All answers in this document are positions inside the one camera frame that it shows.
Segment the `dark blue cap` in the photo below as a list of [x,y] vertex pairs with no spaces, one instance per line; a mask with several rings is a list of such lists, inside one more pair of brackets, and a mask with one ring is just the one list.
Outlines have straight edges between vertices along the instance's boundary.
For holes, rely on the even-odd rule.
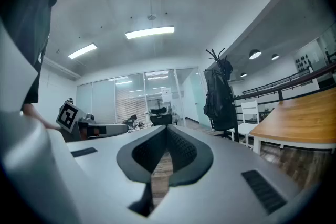
[[230,75],[233,72],[233,66],[227,60],[227,58],[222,59],[221,63],[222,63],[222,69],[223,69],[224,74],[225,74],[225,78],[226,78],[227,81],[229,81],[230,80]]

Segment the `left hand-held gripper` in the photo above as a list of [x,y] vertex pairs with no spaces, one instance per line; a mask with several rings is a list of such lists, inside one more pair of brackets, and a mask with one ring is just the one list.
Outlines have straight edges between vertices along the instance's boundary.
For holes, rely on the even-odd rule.
[[70,99],[60,107],[56,123],[65,141],[84,141],[108,135],[120,135],[129,131],[126,124],[108,124],[106,129],[100,125],[94,126],[96,124],[94,115],[74,106]]

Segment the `black metal balcony railing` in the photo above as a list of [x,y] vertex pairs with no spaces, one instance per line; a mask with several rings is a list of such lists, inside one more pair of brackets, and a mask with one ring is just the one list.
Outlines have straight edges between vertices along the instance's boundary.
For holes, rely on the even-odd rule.
[[259,87],[256,87],[256,88],[252,88],[252,89],[249,89],[249,90],[242,91],[242,93],[243,93],[243,95],[247,95],[247,94],[252,94],[252,93],[268,90],[268,89],[271,89],[271,88],[274,88],[274,87],[277,87],[277,86],[281,86],[285,83],[297,80],[297,79],[299,79],[299,78],[301,78],[301,77],[303,77],[307,74],[310,74],[310,69],[309,68],[301,69],[299,72],[297,72],[293,75],[287,76],[283,79],[274,81],[272,83],[265,84],[263,86],[259,86]]

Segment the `black metal coat rack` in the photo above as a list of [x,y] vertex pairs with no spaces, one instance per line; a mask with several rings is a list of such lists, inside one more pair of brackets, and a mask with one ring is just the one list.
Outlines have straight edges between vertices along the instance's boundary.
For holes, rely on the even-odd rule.
[[230,89],[228,81],[225,78],[225,74],[224,74],[224,71],[222,69],[222,63],[221,63],[222,59],[220,59],[220,55],[217,55],[213,49],[206,50],[206,52],[211,55],[210,58],[213,59],[215,61],[215,63],[217,64],[217,66],[218,66],[217,69],[213,68],[213,69],[206,69],[206,70],[216,70],[216,71],[219,71],[222,74],[222,80],[223,80],[223,82],[229,87],[230,98],[231,98],[231,101],[232,101],[232,115],[231,115],[231,117],[226,117],[226,118],[232,120],[235,123],[235,140],[234,141],[238,142],[239,141],[238,122],[237,122],[236,108],[235,108],[235,102],[234,102],[234,95],[232,94],[232,91]]

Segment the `white paper notice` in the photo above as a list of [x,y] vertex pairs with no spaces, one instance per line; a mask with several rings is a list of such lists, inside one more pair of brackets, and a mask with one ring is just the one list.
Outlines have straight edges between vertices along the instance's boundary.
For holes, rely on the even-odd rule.
[[172,101],[172,92],[171,88],[162,88],[161,89],[161,96],[163,103],[168,103]]

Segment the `glass partition wall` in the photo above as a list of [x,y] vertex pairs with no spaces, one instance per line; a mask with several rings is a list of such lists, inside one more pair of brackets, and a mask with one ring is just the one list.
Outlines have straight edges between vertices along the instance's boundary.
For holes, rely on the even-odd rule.
[[[171,102],[163,103],[162,88],[171,88]],[[139,128],[150,127],[151,109],[166,107],[176,125],[210,127],[203,113],[205,92],[197,67],[129,74],[82,84],[77,87],[76,105],[101,123],[120,124],[134,117]]]

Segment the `wooden top white table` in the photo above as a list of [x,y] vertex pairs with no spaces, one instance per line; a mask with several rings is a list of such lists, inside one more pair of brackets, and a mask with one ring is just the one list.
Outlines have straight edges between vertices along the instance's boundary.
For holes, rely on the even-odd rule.
[[279,102],[251,133],[253,151],[262,142],[336,151],[336,87]]

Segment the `white wooden chair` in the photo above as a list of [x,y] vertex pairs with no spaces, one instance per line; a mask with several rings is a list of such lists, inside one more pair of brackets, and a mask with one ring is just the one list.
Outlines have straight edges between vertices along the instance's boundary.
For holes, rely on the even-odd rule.
[[[249,137],[251,136],[250,132],[260,123],[258,103],[257,101],[244,102],[241,103],[243,122],[238,126],[238,134],[245,137],[245,144],[247,148],[252,149],[253,146],[249,145]],[[247,123],[245,120],[246,115],[255,115],[257,117],[257,123]]]

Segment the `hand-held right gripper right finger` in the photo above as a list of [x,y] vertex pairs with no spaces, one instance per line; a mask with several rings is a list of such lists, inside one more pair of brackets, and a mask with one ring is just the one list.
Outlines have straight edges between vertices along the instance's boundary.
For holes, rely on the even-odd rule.
[[247,147],[180,126],[169,126],[203,142],[212,150],[211,168],[196,183],[170,187],[151,213],[159,224],[255,224],[267,216],[260,201],[242,176],[256,170],[278,194],[290,202],[298,185],[276,165]]

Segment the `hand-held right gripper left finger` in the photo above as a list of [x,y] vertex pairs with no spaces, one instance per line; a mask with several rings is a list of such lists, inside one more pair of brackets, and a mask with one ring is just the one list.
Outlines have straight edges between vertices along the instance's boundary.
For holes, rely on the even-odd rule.
[[156,207],[167,193],[164,126],[118,136],[69,142],[75,160],[95,185],[125,207]]

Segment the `dark wooden handrail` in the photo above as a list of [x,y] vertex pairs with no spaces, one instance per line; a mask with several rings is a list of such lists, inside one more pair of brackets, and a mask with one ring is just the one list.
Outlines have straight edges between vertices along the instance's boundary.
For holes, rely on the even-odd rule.
[[298,79],[294,79],[294,80],[291,80],[289,82],[286,82],[286,83],[283,83],[283,84],[280,84],[279,86],[276,86],[276,87],[271,87],[271,88],[268,88],[268,89],[265,89],[265,90],[262,90],[262,91],[256,91],[256,92],[253,92],[253,93],[250,93],[250,94],[243,94],[243,95],[240,95],[240,96],[237,96],[237,97],[234,97],[234,100],[242,100],[242,99],[249,99],[249,98],[254,98],[254,97],[260,97],[260,96],[263,96],[263,95],[267,95],[267,94],[270,94],[270,93],[276,93],[278,91],[282,91],[282,90],[286,90],[286,89],[289,89],[289,88],[292,88],[294,86],[297,86],[299,84],[303,84],[303,83],[306,83],[307,81],[311,81],[317,77],[320,77],[322,75],[325,75],[329,72],[332,72],[336,69],[336,62],[332,63],[332,64],[329,64],[317,71],[314,71],[313,73],[310,73],[310,74],[306,74]]

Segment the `rectangular ceiling light panel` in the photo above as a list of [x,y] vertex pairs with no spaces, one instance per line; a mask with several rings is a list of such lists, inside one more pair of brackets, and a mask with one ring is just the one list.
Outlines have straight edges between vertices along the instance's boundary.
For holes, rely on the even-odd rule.
[[171,33],[174,33],[174,31],[175,31],[174,26],[157,27],[157,28],[149,28],[149,29],[131,31],[131,32],[125,33],[125,36],[127,39],[135,39],[135,38],[153,36],[153,35],[171,34]]
[[81,49],[79,49],[79,50],[73,52],[73,53],[70,54],[68,57],[69,57],[70,59],[75,59],[75,58],[77,58],[77,57],[79,57],[79,56],[81,56],[81,55],[83,55],[83,54],[86,54],[86,53],[88,53],[88,52],[90,52],[90,51],[93,51],[93,50],[95,50],[95,49],[97,49],[97,46],[96,46],[94,43],[92,43],[92,44],[90,44],[90,45],[87,45],[87,46],[85,46],[85,47],[83,47],[83,48],[81,48]]

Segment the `person's left forearm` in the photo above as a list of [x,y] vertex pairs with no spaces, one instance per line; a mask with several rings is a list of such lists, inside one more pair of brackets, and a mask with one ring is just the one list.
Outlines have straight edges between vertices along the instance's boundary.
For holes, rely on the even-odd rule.
[[46,129],[53,129],[53,130],[57,130],[60,131],[61,128],[60,126],[56,126],[56,125],[52,125],[51,123],[47,122],[35,109],[35,107],[31,104],[24,104],[23,108],[22,108],[22,112],[24,115],[29,116],[31,118],[35,118],[37,119],[40,123],[43,124],[43,126]]

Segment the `black backpack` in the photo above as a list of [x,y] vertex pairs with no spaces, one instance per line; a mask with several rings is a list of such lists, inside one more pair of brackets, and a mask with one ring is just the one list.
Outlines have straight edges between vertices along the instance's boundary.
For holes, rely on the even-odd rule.
[[232,115],[232,101],[229,87],[223,82],[222,74],[216,70],[206,70],[208,77],[204,114],[211,120],[223,119]]

